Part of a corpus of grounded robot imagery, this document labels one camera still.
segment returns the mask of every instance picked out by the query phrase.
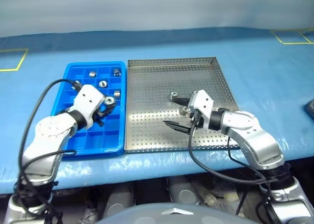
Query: blue plastic tray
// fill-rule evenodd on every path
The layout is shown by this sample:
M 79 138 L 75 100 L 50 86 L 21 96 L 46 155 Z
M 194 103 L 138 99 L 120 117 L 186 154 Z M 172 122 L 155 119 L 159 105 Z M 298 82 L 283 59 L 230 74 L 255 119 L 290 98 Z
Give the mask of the blue plastic tray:
M 115 77 L 113 69 L 119 68 L 121 76 Z M 96 77 L 90 78 L 89 72 L 96 71 Z M 88 129 L 78 131 L 64 149 L 75 149 L 76 156 L 63 156 L 63 159 L 113 157 L 124 153 L 125 117 L 126 117 L 126 68 L 123 62 L 87 62 L 70 63 L 63 78 L 79 80 L 82 84 L 91 84 L 105 95 L 113 96 L 115 90 L 120 90 L 120 99 L 116 98 L 116 106 L 107 117 L 103 118 L 103 127 L 97 123 Z M 106 80 L 108 86 L 100 88 L 99 81 Z M 57 94 L 52 115 L 73 105 L 77 92 L 71 89 L 71 84 L 62 83 Z

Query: metal nut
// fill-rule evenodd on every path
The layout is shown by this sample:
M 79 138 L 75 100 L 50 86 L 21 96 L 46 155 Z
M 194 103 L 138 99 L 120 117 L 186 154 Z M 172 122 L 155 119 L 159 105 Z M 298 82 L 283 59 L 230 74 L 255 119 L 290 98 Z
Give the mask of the metal nut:
M 113 96 L 114 96 L 115 98 L 120 98 L 120 97 L 121 97 L 120 91 L 119 91 L 119 90 L 115 90 L 114 93 L 113 93 Z
M 96 75 L 97 75 L 96 71 L 90 71 L 89 72 L 89 77 L 90 78 L 94 78 L 94 77 L 96 77 Z
M 113 75 L 114 75 L 115 77 L 120 77 L 120 76 L 121 76 L 120 69 L 115 68 L 115 69 L 113 70 Z
M 170 93 L 170 100 L 174 100 L 174 99 L 177 99 L 179 93 L 177 93 L 176 91 L 172 91 Z
M 105 88 L 108 86 L 108 83 L 107 81 L 103 80 L 103 81 L 100 81 L 98 85 L 100 88 Z
M 104 104 L 105 105 L 113 105 L 116 103 L 116 100 L 112 96 L 105 97 Z
M 180 115 L 186 115 L 191 111 L 191 109 L 187 106 L 182 106 L 181 109 L 179 109 Z

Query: black cable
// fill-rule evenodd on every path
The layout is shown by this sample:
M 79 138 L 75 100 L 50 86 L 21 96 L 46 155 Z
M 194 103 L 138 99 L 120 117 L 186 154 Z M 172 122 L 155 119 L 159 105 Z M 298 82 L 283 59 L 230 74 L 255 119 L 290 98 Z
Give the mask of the black cable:
M 25 180 L 26 182 L 26 186 L 28 186 L 28 188 L 30 188 L 30 190 L 33 192 L 33 194 L 36 196 L 36 198 L 38 198 L 38 200 L 40 200 L 43 204 L 45 204 L 48 209 L 51 211 L 52 215 L 53 216 L 56 216 L 57 219 L 58 219 L 58 223 L 61 224 L 62 223 L 62 214 L 59 214 L 56 209 L 44 198 L 42 197 L 38 191 L 34 188 L 34 186 L 32 185 L 32 183 L 29 181 L 29 179 L 27 178 L 26 174 L 25 174 L 25 168 L 23 166 L 23 163 L 22 163 L 22 157 L 23 157 L 23 152 L 24 152 L 24 148 L 25 148 L 25 142 L 26 142 L 26 139 L 27 139 L 27 135 L 28 135 L 28 131 L 29 131 L 29 128 L 31 126 L 31 123 L 35 117 L 35 114 L 40 106 L 40 104 L 42 103 L 43 99 L 45 98 L 47 92 L 57 83 L 60 83 L 60 82 L 68 82 L 68 83 L 71 83 L 76 90 L 79 90 L 81 88 L 81 84 L 80 83 L 76 83 L 74 81 L 71 81 L 71 80 L 68 80 L 68 79 L 59 79 L 59 80 L 56 80 L 56 81 L 53 81 L 52 83 L 50 83 L 46 88 L 45 90 L 43 91 L 43 93 L 40 95 L 38 101 L 36 102 L 35 104 L 35 107 L 32 111 L 32 113 L 30 114 L 30 117 L 27 121 L 27 124 L 26 124 L 26 127 L 25 127 L 25 130 L 24 130 L 24 133 L 22 135 L 22 141 L 21 141 L 21 145 L 20 145 L 20 151 L 19 151 L 19 158 L 18 158 L 18 162 L 19 162 L 19 169 L 20 169 L 20 173 L 19 173 L 19 177 L 18 177 L 18 181 L 17 181 L 17 187 L 16 187 L 16 192 L 18 195 L 21 194 L 21 180 L 22 178 Z M 28 214 L 31 214 L 35 217 L 42 217 L 42 215 L 40 214 L 34 214 L 32 212 L 30 212 L 28 210 L 28 208 L 24 205 L 23 203 L 23 200 L 21 199 L 21 203 L 22 203 L 22 207 L 24 208 L 24 210 L 28 213 Z
M 267 186 L 267 193 L 264 195 L 263 200 L 261 200 L 255 207 L 256 215 L 263 224 L 267 224 L 267 222 L 265 222 L 265 220 L 261 217 L 260 208 L 268 201 L 268 198 L 270 197 L 270 192 L 271 192 L 270 184 L 266 183 L 266 186 Z
M 241 207 L 243 206 L 245 198 L 246 198 L 247 194 L 249 193 L 250 189 L 251 189 L 251 187 L 247 188 L 246 191 L 243 193 L 243 195 L 241 197 L 241 200 L 240 200 L 240 203 L 239 203 L 239 205 L 238 205 L 238 207 L 236 209 L 236 212 L 235 212 L 236 215 L 239 215 Z
M 116 106 L 116 104 L 107 106 L 107 108 L 104 111 L 101 111 L 101 112 L 98 113 L 98 116 L 100 118 L 103 118 L 103 117 L 107 116 L 109 113 L 111 113 L 114 110 L 115 106 Z
M 189 154 L 190 154 L 192 160 L 198 166 L 200 166 L 202 169 L 204 169 L 205 171 L 211 173 L 212 175 L 218 176 L 221 179 L 225 179 L 227 181 L 234 182 L 234 183 L 246 184 L 246 185 L 259 185 L 259 184 L 263 184 L 263 183 L 267 182 L 267 180 L 266 180 L 266 178 L 264 176 L 263 176 L 263 178 L 255 179 L 255 180 L 243 180 L 243 179 L 238 179 L 238 178 L 234 178 L 234 177 L 231 177 L 231 176 L 227 176 L 227 175 L 221 174 L 219 172 L 216 172 L 216 171 L 210 169 L 209 167 L 205 166 L 204 164 L 202 164 L 194 156 L 193 151 L 192 151 L 192 138 L 193 138 L 194 130 L 195 130 L 195 124 L 192 124 L 191 130 L 190 130 L 190 134 L 189 134 L 189 138 L 188 138 L 188 151 L 189 151 Z
M 25 170 L 30 164 L 34 163 L 37 160 L 40 160 L 40 159 L 43 159 L 43 158 L 46 158 L 46 157 L 50 157 L 50 156 L 53 156 L 53 155 L 57 155 L 57 154 L 64 154 L 64 153 L 71 153 L 68 156 L 75 156 L 77 154 L 76 150 L 74 150 L 74 149 L 65 149 L 65 150 L 59 150 L 59 151 L 51 152 L 51 153 L 48 153 L 48 154 L 43 154 L 43 155 L 40 155 L 40 156 L 38 156 L 36 158 L 33 158 L 33 159 L 29 160 L 27 163 L 25 163 L 23 165 L 23 169 Z
M 237 160 L 237 159 L 234 159 L 234 158 L 231 156 L 231 151 L 230 151 L 230 145 L 229 145 L 229 143 L 230 143 L 230 137 L 228 137 L 228 140 L 227 140 L 227 148 L 228 148 L 228 156 L 229 156 L 229 158 L 230 158 L 232 161 L 234 161 L 235 163 L 240 164 L 240 165 L 242 165 L 242 166 L 244 166 L 244 167 L 246 167 L 246 168 L 252 170 L 253 172 L 256 173 L 257 176 L 259 176 L 260 178 L 264 178 L 264 179 L 266 180 L 265 176 L 264 176 L 261 172 L 259 172 L 259 171 L 256 170 L 255 168 L 253 168 L 252 166 L 247 165 L 247 164 L 245 164 L 245 163 L 243 163 L 243 162 L 241 162 L 241 161 L 239 161 L 239 160 Z

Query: floor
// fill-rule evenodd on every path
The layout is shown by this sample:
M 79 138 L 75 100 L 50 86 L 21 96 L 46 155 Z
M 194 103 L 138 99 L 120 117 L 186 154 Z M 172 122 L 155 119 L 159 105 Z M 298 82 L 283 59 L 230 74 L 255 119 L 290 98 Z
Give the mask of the floor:
M 314 174 L 312 172 L 314 169 L 314 157 L 291 161 L 290 164 L 293 175 L 299 179 L 307 197 L 311 203 L 314 204 Z M 248 171 L 244 168 L 233 169 L 225 171 L 225 174 L 243 177 L 248 175 Z M 215 182 L 216 180 L 207 173 L 189 175 L 187 178 L 190 181 L 198 181 L 202 183 L 204 187 L 209 190 L 213 188 L 213 181 Z M 165 178 L 140 180 L 134 182 L 133 185 L 136 193 L 137 205 L 145 203 L 170 202 L 169 193 L 165 188 Z M 53 199 L 53 204 L 58 208 L 58 210 L 63 211 L 63 220 L 65 224 L 78 224 L 79 220 L 84 215 L 86 209 L 86 197 L 90 191 L 93 190 L 101 194 L 102 198 L 98 202 L 99 213 L 101 215 L 105 207 L 105 203 L 114 187 L 114 184 L 108 184 L 66 191 L 61 190 L 55 193 L 56 197 Z M 237 187 L 239 198 L 241 198 L 245 189 L 246 188 L 243 186 Z M 255 213 L 255 206 L 261 198 L 261 193 L 259 192 L 258 187 L 254 187 L 249 192 L 243 205 L 243 213 L 246 218 L 259 222 Z M 3 221 L 7 202 L 8 197 L 2 196 L 0 198 L 0 223 Z M 264 220 L 267 220 L 264 209 L 261 211 L 262 217 Z

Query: perforated metal tray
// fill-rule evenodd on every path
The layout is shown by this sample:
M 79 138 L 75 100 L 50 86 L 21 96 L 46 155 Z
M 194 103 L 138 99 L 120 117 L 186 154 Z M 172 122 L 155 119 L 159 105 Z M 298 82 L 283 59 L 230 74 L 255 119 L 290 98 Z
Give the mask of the perforated metal tray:
M 169 128 L 163 120 L 190 126 L 189 116 L 180 115 L 180 106 L 170 102 L 170 92 L 189 98 L 200 89 L 214 100 L 215 110 L 238 110 L 215 57 L 129 60 L 125 151 L 187 149 L 188 135 Z M 195 149 L 226 148 L 226 144 L 227 137 L 215 131 L 194 134 Z M 230 146 L 237 144 L 231 140 Z

